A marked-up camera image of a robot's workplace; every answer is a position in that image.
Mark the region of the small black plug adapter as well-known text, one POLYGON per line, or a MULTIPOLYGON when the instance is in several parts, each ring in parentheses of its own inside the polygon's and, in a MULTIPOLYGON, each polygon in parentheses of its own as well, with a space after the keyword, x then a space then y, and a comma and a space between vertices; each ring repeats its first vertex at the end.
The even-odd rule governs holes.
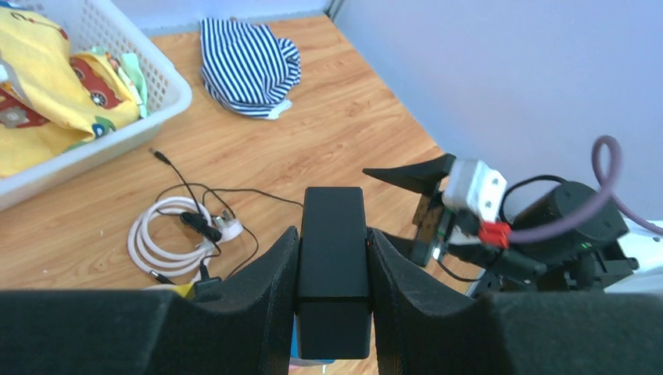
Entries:
POLYGON ((203 217, 202 214, 182 212, 179 214, 179 217, 185 226, 192 228, 194 231, 201 234, 205 239, 214 243, 219 242, 222 239, 221 232, 211 224, 208 224, 207 220, 203 217))

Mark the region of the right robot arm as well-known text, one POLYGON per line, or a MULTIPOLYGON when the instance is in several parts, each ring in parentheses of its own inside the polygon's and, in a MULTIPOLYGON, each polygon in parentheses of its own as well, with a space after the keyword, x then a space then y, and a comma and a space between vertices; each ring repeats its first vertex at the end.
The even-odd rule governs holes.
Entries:
POLYGON ((554 188, 514 219, 513 191, 477 159, 445 154, 395 168, 367 168, 377 180, 420 195, 411 238, 390 243, 418 266, 454 257, 478 266, 468 294, 492 291, 601 291, 631 277, 643 260, 625 253, 635 222, 606 189, 551 175, 554 188))

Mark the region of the blue cube socket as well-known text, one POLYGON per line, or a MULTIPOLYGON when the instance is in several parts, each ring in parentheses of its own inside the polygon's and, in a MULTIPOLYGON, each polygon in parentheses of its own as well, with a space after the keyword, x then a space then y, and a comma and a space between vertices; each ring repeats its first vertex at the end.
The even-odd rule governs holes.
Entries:
POLYGON ((299 356, 297 323, 296 320, 294 320, 292 327, 292 340, 290 346, 290 360, 289 360, 290 369, 292 370, 300 367, 322 366, 323 370, 325 370, 327 365, 331 365, 334 362, 335 362, 334 359, 302 359, 299 356))

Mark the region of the yellow cube socket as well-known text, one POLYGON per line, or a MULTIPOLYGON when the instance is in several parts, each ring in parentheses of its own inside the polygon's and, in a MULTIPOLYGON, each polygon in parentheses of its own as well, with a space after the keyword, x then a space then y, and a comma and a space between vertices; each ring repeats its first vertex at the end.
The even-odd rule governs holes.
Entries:
POLYGON ((193 283, 170 285, 167 290, 172 291, 187 300, 192 300, 195 297, 195 288, 193 283))

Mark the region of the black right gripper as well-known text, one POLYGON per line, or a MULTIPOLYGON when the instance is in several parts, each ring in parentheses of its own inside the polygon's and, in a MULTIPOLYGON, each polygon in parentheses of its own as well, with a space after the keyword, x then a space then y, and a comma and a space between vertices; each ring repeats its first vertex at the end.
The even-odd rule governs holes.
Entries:
POLYGON ((444 154, 408 166, 362 169, 363 174, 376 180, 423 195, 413 218, 415 237, 383 235, 415 265, 425 267, 435 260, 451 278, 469 283, 471 290, 533 289, 548 266, 511 246, 509 223, 483 222, 467 209, 446 207, 440 194, 433 195, 456 159, 455 155, 444 154), (448 255, 482 271, 476 277, 461 277, 445 266, 448 255))

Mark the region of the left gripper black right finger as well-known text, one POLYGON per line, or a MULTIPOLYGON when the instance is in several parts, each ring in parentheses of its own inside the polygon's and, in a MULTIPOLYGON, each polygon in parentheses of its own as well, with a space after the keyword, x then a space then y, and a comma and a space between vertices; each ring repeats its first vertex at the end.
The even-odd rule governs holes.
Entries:
POLYGON ((504 292, 440 283, 369 233, 381 374, 659 374, 662 299, 647 294, 504 292))

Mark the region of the black power adapter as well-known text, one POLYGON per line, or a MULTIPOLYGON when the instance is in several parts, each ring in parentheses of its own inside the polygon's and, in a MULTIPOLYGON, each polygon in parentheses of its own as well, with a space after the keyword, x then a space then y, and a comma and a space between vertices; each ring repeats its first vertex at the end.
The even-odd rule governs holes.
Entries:
POLYGON ((301 229, 296 296, 299 357, 367 358, 372 309, 362 189, 307 188, 301 229))

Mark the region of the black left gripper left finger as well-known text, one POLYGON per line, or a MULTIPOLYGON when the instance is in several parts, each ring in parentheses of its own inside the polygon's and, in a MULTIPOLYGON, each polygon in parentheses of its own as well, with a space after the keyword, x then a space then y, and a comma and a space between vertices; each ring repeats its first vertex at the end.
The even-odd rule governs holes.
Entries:
POLYGON ((172 291, 1 294, 4 374, 286 374, 299 235, 288 228, 233 277, 172 291))

